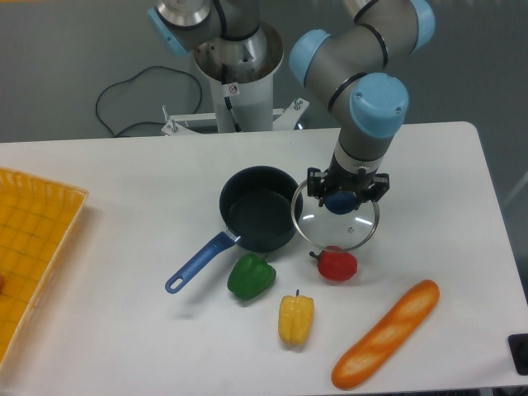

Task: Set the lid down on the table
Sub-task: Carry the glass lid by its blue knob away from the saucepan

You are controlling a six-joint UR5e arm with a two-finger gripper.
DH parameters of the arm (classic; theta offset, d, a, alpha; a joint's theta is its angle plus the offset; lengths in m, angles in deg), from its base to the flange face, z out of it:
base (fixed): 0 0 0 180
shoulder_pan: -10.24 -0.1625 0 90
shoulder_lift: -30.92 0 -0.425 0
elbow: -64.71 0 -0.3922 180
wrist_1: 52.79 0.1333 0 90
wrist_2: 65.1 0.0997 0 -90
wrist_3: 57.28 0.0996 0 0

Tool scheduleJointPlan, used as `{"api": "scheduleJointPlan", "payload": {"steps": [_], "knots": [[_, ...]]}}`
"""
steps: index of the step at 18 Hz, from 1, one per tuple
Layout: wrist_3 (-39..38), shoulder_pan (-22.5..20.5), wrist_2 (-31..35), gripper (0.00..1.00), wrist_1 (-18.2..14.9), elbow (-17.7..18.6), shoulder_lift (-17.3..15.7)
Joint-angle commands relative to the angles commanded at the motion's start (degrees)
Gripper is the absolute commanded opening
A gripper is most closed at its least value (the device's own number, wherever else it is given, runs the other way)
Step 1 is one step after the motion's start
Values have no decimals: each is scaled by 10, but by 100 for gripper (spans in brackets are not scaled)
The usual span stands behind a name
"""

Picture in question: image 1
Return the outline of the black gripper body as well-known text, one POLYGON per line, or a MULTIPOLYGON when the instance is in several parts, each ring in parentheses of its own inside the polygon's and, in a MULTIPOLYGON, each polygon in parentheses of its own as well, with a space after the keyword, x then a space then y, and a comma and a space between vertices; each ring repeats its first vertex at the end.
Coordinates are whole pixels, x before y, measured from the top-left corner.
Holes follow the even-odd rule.
POLYGON ((353 192, 357 197, 363 197, 367 186, 371 184, 371 174, 361 169, 349 172, 333 158, 327 169, 325 189, 328 193, 337 191, 353 192))

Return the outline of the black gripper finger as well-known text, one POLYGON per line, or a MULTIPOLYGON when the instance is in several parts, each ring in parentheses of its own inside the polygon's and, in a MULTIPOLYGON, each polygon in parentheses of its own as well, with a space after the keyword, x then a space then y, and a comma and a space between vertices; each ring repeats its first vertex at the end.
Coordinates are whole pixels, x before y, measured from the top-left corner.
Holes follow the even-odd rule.
POLYGON ((389 191, 390 179, 388 173, 373 174, 366 178, 360 187, 360 202, 378 203, 383 196, 389 191))
POLYGON ((307 169, 307 195, 315 198, 318 201, 319 207, 323 207, 327 194, 325 184, 327 174, 327 172, 316 167, 309 167, 307 169))

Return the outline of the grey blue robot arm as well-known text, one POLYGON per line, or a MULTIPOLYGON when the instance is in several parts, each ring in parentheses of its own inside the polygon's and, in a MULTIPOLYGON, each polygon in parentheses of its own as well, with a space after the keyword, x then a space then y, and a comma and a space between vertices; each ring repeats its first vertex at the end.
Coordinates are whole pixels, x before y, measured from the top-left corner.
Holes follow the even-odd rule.
POLYGON ((209 79, 221 132, 272 127, 272 78, 287 61, 341 130, 328 169, 308 173, 307 193, 337 215, 376 202, 389 189, 380 163, 403 124, 408 91, 384 72, 423 47, 436 29, 425 1, 350 1, 353 28, 312 30, 286 53, 256 1, 160 1, 148 17, 166 48, 193 54, 209 79))

